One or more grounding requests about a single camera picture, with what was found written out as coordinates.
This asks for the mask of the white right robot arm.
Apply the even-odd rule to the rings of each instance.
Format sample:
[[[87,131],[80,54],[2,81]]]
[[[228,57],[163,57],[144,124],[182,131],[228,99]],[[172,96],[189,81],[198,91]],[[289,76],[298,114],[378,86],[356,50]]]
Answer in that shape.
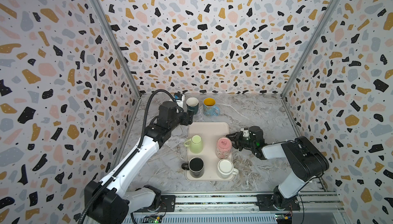
[[[264,132],[259,126],[244,128],[240,132],[225,135],[232,147],[239,151],[249,150],[260,160],[286,158],[291,167],[287,178],[273,190],[264,207],[273,206],[285,210],[292,206],[300,190],[312,179],[320,178],[329,169],[325,156],[304,136],[293,140],[266,144]]]

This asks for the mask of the dark green mug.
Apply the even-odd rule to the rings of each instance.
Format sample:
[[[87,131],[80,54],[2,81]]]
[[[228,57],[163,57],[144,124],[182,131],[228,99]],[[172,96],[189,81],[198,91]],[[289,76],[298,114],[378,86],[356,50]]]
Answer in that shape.
[[[199,110],[199,100],[194,97],[188,98],[186,100],[186,106],[188,111],[192,111],[192,113],[196,115]]]

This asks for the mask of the blue butterfly mug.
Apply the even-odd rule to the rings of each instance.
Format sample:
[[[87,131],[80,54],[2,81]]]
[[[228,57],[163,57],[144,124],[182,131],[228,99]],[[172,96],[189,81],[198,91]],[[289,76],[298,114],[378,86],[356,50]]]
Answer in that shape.
[[[218,116],[218,115],[220,115],[220,109],[218,108],[215,99],[206,98],[203,101],[203,113],[205,116]]]

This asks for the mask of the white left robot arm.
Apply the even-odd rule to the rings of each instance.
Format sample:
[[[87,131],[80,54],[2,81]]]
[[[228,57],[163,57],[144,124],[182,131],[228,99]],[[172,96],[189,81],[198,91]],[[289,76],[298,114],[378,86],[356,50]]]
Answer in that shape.
[[[120,224],[129,213],[140,209],[155,212],[161,208],[161,191],[150,185],[133,192],[129,199],[125,193],[144,164],[171,137],[179,125],[190,125],[193,112],[181,108],[161,107],[159,115],[143,126],[140,142],[107,176],[99,182],[90,181],[85,187],[85,208],[78,220],[87,217],[100,224]]]

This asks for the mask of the pink mug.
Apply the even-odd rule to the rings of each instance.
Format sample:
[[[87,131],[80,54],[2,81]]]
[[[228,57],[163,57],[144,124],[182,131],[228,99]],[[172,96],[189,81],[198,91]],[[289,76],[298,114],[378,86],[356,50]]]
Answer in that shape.
[[[220,138],[216,145],[216,156],[220,159],[229,157],[232,149],[232,142],[228,138]]]

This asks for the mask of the light green mug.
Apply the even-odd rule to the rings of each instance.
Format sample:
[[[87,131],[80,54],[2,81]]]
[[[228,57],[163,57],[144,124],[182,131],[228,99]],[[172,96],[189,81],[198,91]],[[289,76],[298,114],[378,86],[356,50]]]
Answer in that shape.
[[[199,154],[203,150],[202,138],[199,135],[194,135],[184,143],[184,146],[187,147],[191,153]]]

